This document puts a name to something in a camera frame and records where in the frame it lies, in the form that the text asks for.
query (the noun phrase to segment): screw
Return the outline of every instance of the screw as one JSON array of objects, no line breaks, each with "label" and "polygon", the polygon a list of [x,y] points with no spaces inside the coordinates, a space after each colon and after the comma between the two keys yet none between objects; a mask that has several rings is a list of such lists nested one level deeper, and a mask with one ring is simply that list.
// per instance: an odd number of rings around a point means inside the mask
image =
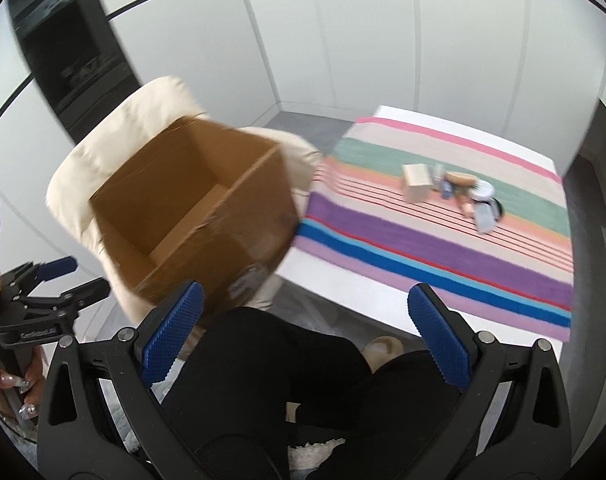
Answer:
[{"label": "screw", "polygon": [[481,330],[478,333],[478,341],[489,345],[490,343],[496,341],[496,338],[494,337],[494,334],[492,332],[487,332],[487,330]]},{"label": "screw", "polygon": [[119,341],[129,341],[134,337],[134,329],[130,328],[129,326],[126,328],[121,328],[118,331],[118,334],[116,334],[116,337],[118,337]]},{"label": "screw", "polygon": [[547,339],[539,339],[536,344],[543,352],[549,352],[552,349],[552,344]]},{"label": "screw", "polygon": [[70,335],[64,335],[62,336],[62,338],[60,339],[60,341],[58,342],[58,345],[61,348],[67,348],[68,346],[70,346],[72,343],[74,342],[74,338]]}]

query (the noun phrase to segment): cardboard box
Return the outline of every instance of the cardboard box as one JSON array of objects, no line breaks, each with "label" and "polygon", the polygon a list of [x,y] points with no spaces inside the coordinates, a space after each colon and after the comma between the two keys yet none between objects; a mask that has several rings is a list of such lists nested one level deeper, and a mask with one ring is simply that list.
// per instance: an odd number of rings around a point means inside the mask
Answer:
[{"label": "cardboard box", "polygon": [[123,164],[90,205],[124,283],[159,303],[196,280],[203,319],[247,302],[298,225],[276,142],[186,117]]},{"label": "cardboard box", "polygon": [[410,203],[425,202],[432,190],[430,168],[425,164],[405,164],[403,170],[403,194]]}]

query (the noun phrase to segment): table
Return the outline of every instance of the table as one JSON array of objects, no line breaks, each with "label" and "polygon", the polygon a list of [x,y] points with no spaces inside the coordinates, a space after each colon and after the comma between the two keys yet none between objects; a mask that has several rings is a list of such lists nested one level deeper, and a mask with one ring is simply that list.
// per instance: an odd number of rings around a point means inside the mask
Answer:
[{"label": "table", "polygon": [[[556,174],[553,161],[546,156],[515,144],[501,137],[469,128],[451,121],[434,118],[424,114],[381,106],[374,117],[385,121],[423,126],[438,132],[471,140],[490,150],[499,150],[509,156],[517,157],[521,162],[544,172]],[[407,314],[407,292],[370,279],[352,270],[347,270],[299,248],[292,247],[283,259],[276,273],[283,279],[293,282],[319,296],[395,329],[419,335],[415,325]],[[536,339],[544,336],[548,339],[557,357],[560,357],[563,341],[521,328],[484,319],[467,312],[459,311],[476,332],[492,332],[501,342],[530,346]]]}]

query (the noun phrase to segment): fingernail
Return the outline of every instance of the fingernail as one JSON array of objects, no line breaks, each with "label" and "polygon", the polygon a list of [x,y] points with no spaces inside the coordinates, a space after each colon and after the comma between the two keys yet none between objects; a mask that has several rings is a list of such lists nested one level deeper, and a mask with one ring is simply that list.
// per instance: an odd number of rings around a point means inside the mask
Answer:
[{"label": "fingernail", "polygon": [[20,416],[20,418],[23,418],[24,420],[29,420],[30,418],[34,418],[35,416],[38,416],[38,407],[34,406],[34,404],[32,404],[31,402],[29,404],[25,404],[19,410],[19,416]]},{"label": "fingernail", "polygon": [[16,386],[17,388],[24,388],[29,384],[25,379],[10,374],[1,374],[1,383],[5,386]]},{"label": "fingernail", "polygon": [[32,386],[34,385],[34,383],[32,383],[31,381],[24,381],[24,382],[25,382],[25,385],[19,387],[19,392],[21,394],[26,394],[28,391],[30,391],[32,389]]}]

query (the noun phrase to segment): purple stripe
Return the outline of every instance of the purple stripe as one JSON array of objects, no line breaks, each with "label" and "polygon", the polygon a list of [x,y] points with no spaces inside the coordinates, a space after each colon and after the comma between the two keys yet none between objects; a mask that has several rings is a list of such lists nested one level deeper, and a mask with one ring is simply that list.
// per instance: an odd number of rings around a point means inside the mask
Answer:
[{"label": "purple stripe", "polygon": [[[361,276],[375,280],[376,282],[383,283],[384,285],[391,286],[403,292],[409,291],[416,283],[416,280],[393,274],[378,267],[371,266],[363,263],[362,261],[355,260],[345,256],[344,254],[337,253],[330,248],[310,240],[309,238],[297,236],[294,238],[292,244],[294,247],[305,251],[306,253],[316,256],[321,260],[330,262],[343,269],[351,270]],[[449,307],[472,314],[473,316],[482,317],[483,319],[489,319],[496,323],[503,325],[512,326],[521,330],[527,330],[545,337],[551,337],[559,341],[569,341],[570,329],[548,323],[546,321],[540,321],[532,319],[528,316],[522,316],[521,314],[515,314],[502,308],[496,308],[486,303],[480,303],[479,301],[471,300],[457,294],[453,294],[447,290],[441,288],[434,288],[434,291],[438,294],[439,298]]]},{"label": "purple stripe", "polygon": [[393,249],[424,262],[466,274],[534,296],[544,303],[572,306],[572,286],[544,276],[531,269],[510,264],[495,256],[404,227],[376,216],[339,206],[317,192],[312,192],[307,217],[326,222],[348,236],[367,240],[374,245]]}]

